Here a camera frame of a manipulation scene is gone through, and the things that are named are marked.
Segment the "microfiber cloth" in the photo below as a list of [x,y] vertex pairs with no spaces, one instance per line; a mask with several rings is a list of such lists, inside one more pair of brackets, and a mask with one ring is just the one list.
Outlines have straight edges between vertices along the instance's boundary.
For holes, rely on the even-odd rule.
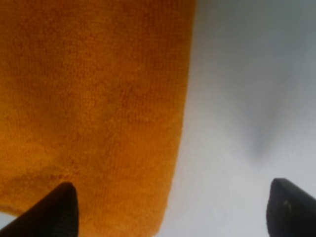
[[163,219],[194,0],[0,0],[0,210],[74,184],[81,237]]

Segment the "white background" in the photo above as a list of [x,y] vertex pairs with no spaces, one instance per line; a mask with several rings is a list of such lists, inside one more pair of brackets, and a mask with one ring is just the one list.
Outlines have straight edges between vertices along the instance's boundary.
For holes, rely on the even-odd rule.
[[[157,237],[267,237],[270,182],[316,196],[316,1],[198,0],[183,137]],[[12,217],[0,215],[0,225]]]

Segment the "orange fabric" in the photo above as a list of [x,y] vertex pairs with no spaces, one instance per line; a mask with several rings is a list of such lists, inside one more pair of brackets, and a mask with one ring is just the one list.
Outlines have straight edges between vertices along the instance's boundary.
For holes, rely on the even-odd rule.
[[0,0],[0,209],[78,190],[80,236],[159,229],[194,0]]

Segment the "fabric texture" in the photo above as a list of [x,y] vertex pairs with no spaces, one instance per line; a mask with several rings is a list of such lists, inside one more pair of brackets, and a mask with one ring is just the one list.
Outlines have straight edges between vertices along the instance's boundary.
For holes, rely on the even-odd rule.
[[147,237],[163,219],[194,0],[0,0],[0,210],[63,181],[79,236]]

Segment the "orange towel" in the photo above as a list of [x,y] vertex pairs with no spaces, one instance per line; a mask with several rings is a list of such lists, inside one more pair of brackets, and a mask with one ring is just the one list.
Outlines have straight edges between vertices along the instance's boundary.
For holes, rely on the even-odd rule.
[[0,0],[0,210],[62,181],[80,236],[149,237],[177,157],[194,0]]

